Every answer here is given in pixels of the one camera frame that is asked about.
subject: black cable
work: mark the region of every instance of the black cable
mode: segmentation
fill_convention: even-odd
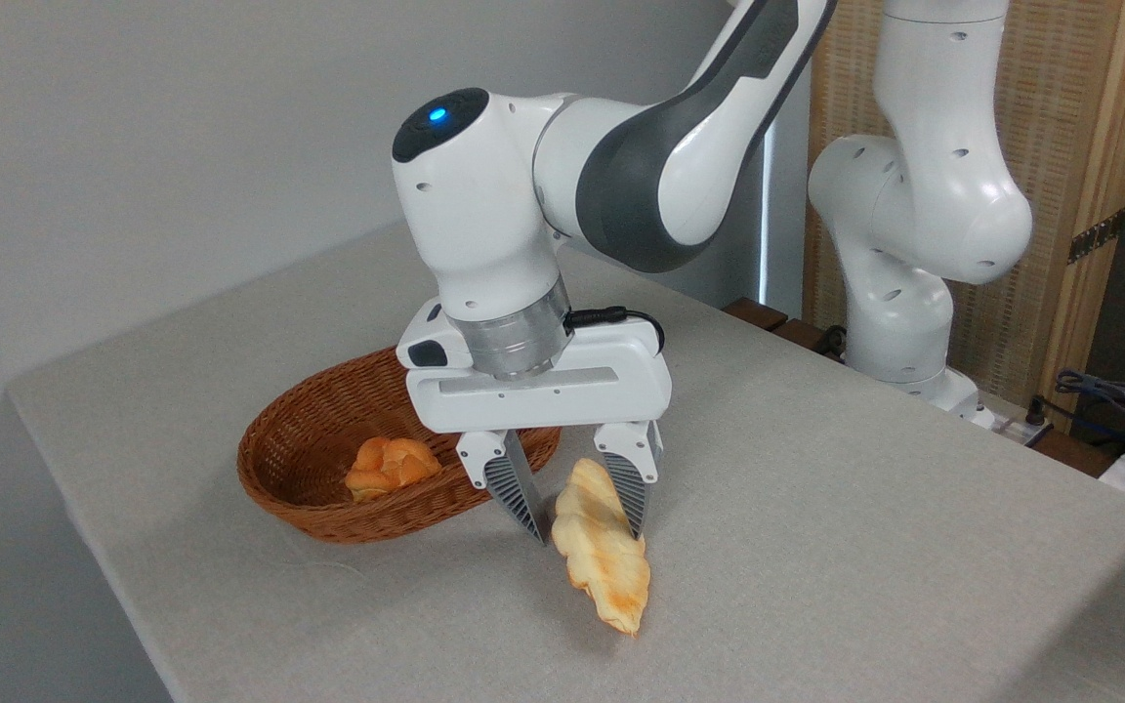
[[[662,352],[663,346],[666,345],[666,333],[663,332],[663,325],[659,324],[658,321],[654,319],[652,315],[641,313],[640,310],[629,310],[628,307],[622,306],[594,307],[588,310],[572,310],[570,313],[567,313],[566,319],[562,321],[562,324],[566,325],[567,332],[570,332],[570,330],[579,328],[580,326],[621,323],[628,319],[628,317],[639,317],[639,319],[654,325],[654,332],[657,334],[657,352]]]
[[[1076,413],[1071,413],[1071,411],[1068,411],[1068,409],[1063,408],[1061,405],[1053,404],[1053,402],[1048,400],[1047,397],[1040,396],[1040,395],[1036,395],[1036,396],[1033,396],[1033,397],[1034,397],[1034,400],[1037,400],[1041,404],[1046,405],[1051,409],[1058,411],[1058,413],[1061,413],[1062,415],[1065,415],[1065,417],[1068,417],[1068,418],[1076,420],[1077,423],[1079,423],[1079,424],[1081,424],[1081,425],[1083,425],[1083,426],[1086,426],[1088,429],[1091,429],[1091,431],[1100,432],[1102,434],[1107,434],[1107,435],[1110,435],[1110,436],[1115,436],[1115,438],[1117,438],[1117,440],[1125,440],[1125,431],[1122,431],[1120,429],[1115,429],[1115,427],[1112,427],[1112,426],[1106,426],[1106,425],[1101,425],[1101,424],[1089,422],[1089,420],[1082,418],[1081,415],[1076,414]]]

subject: wooden panel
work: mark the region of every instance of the wooden panel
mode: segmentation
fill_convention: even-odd
[[[1084,170],[1084,186],[1077,232],[1092,226],[1125,206],[1125,3],[1122,4],[1115,46],[1122,52],[1110,63],[1106,91],[1099,103],[1098,132],[1094,135],[1089,163]],[[1074,396],[1060,396],[1053,391],[1054,377],[1063,368],[1084,369],[1097,332],[1099,307],[1106,297],[1108,271],[1114,261],[1116,243],[1094,250],[1079,262],[1066,267],[1060,286],[1060,298],[1054,313],[1053,328],[1047,340],[1040,393],[1054,404],[1074,408]],[[1065,418],[1058,418],[1066,424]]]

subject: hinge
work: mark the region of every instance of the hinge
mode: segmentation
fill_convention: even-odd
[[[1100,249],[1107,241],[1113,240],[1122,231],[1122,220],[1125,219],[1125,208],[1114,213],[1110,217],[1088,227],[1088,231],[1076,235],[1070,241],[1070,258],[1066,263],[1074,263],[1077,260],[1092,253],[1092,250]]]

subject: croissant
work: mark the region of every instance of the croissant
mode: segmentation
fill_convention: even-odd
[[[645,538],[631,535],[606,469],[591,459],[576,462],[555,508],[551,535],[572,586],[593,597],[603,622],[637,637],[648,603]]]

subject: woven screen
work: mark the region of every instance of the woven screen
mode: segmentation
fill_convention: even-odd
[[[1084,200],[1084,172],[1105,129],[1102,93],[1120,53],[1117,0],[1014,0],[996,85],[996,123],[1014,180],[1032,201],[1035,232],[1018,267],[994,283],[950,283],[955,315],[951,366],[981,390],[1025,404],[1045,364],[1062,277]],[[891,135],[871,89],[880,0],[840,0],[813,60],[810,159],[847,134]],[[1125,195],[1114,209],[1125,204]],[[1102,213],[1107,217],[1113,213]],[[1104,288],[1104,280],[1099,281]],[[830,236],[817,213],[807,223],[803,316],[844,324],[845,290]]]

